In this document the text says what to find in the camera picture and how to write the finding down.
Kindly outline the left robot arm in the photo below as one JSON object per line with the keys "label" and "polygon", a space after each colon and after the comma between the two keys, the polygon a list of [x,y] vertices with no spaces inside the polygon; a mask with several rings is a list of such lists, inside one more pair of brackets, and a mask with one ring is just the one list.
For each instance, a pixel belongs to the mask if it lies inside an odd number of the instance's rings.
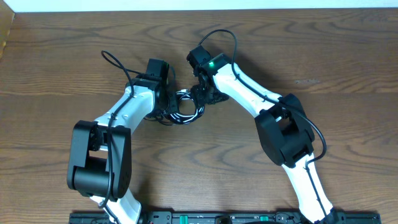
{"label": "left robot arm", "polygon": [[139,223],[141,203],[129,189],[131,135],[146,116],[170,108],[169,64],[150,59],[146,72],[126,84],[124,94],[104,115],[74,125],[67,185],[98,204],[114,223]]}

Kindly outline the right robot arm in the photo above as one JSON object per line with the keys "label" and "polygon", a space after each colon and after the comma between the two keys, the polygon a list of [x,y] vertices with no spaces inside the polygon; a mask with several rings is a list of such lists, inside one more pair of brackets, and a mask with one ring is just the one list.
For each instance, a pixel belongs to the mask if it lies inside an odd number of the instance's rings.
{"label": "right robot arm", "polygon": [[315,168],[313,142],[318,129],[306,117],[299,99],[260,86],[225,54],[212,57],[207,51],[190,52],[187,61],[206,90],[214,88],[232,97],[254,117],[263,151],[287,173],[300,213],[311,223],[337,223]]}

